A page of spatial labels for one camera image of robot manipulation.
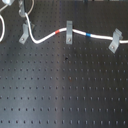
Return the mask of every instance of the black breadboard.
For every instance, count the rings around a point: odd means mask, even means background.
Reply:
[[[66,32],[22,45],[26,19],[18,12],[15,1],[2,13],[0,128],[128,128],[128,45],[113,54],[111,41],[78,34],[66,45]],[[35,0],[29,17],[36,39],[66,27],[67,20],[99,35],[113,36],[118,28],[128,39],[127,2]]]

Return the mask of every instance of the blue marking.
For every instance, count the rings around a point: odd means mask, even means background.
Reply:
[[[90,36],[91,36],[91,34],[90,34],[90,33],[86,33],[86,36],[90,37]]]

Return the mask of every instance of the red marking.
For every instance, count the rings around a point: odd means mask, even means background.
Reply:
[[[57,34],[57,33],[59,33],[60,31],[59,30],[57,30],[57,31],[55,31],[55,34]]]

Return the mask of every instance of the white wire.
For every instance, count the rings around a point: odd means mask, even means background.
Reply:
[[[40,40],[35,40],[33,35],[32,35],[32,29],[31,29],[31,25],[30,25],[30,20],[29,20],[29,17],[28,17],[28,14],[25,13],[25,16],[27,18],[27,22],[28,22],[28,26],[29,26],[29,32],[30,32],[30,36],[32,38],[32,41],[36,44],[39,44],[41,42],[44,42],[45,40],[47,40],[48,38],[52,37],[53,35],[55,35],[55,32],[49,34],[48,36],[40,39]],[[64,32],[64,31],[67,31],[67,28],[61,28],[59,29],[60,32]],[[84,35],[86,36],[86,32],[82,32],[82,31],[79,31],[79,30],[76,30],[76,29],[73,29],[73,32],[74,33],[77,33],[77,34],[80,34],[80,35]],[[113,40],[113,37],[110,37],[110,36],[100,36],[100,35],[94,35],[94,34],[90,34],[90,37],[92,38],[96,38],[96,39],[106,39],[106,40]],[[120,40],[120,43],[121,44],[125,44],[125,43],[128,43],[128,40]]]
[[[77,34],[80,34],[80,35],[86,35],[86,32],[82,32],[82,31],[79,31],[79,30],[76,30],[76,29],[73,29],[73,32],[77,33]]]
[[[31,9],[30,9],[29,12],[28,12],[28,15],[32,12],[32,10],[33,10],[33,8],[34,8],[34,4],[35,4],[35,2],[34,2],[34,0],[32,0],[32,6],[31,6]]]
[[[127,44],[128,40],[120,40],[120,44]]]
[[[100,35],[91,34],[91,37],[92,38],[96,38],[96,39],[113,40],[113,38],[112,37],[109,37],[109,36],[100,36]]]
[[[8,7],[8,5],[5,5],[4,7],[2,7],[1,9],[0,9],[0,12],[2,12],[5,8],[7,8]]]
[[[55,35],[55,32],[53,32],[53,33],[49,34],[48,36],[46,36],[46,37],[44,37],[44,38],[42,38],[42,39],[40,39],[40,40],[35,40],[34,37],[33,37],[33,35],[32,35],[32,29],[31,29],[31,25],[30,25],[30,20],[29,20],[28,14],[25,13],[25,16],[26,16],[27,22],[28,22],[29,33],[30,33],[31,39],[32,39],[32,41],[33,41],[34,43],[39,44],[39,43],[41,43],[41,42],[44,42],[44,41],[47,40],[48,38],[52,37],[53,35]]]
[[[3,17],[0,15],[0,19],[1,19],[1,22],[2,22],[2,35],[1,35],[1,37],[0,37],[0,42],[3,40],[3,38],[4,38],[4,35],[5,35],[5,22],[4,22],[4,19],[3,19]]]

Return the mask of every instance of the clamp bracket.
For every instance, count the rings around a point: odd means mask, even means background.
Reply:
[[[27,21],[26,21],[26,24],[23,24],[23,35],[21,36],[19,42],[21,44],[25,44],[25,42],[27,41],[29,37],[29,27],[28,27],[28,24],[27,24]]]
[[[109,45],[109,49],[115,53],[117,48],[119,47],[120,44],[120,40],[123,39],[122,36],[122,32],[119,31],[118,29],[115,30],[115,32],[113,33],[113,41],[111,42],[111,44]]]
[[[21,17],[25,17],[25,1],[24,0],[19,0],[19,15]]]
[[[72,44],[72,21],[67,21],[66,44]]]

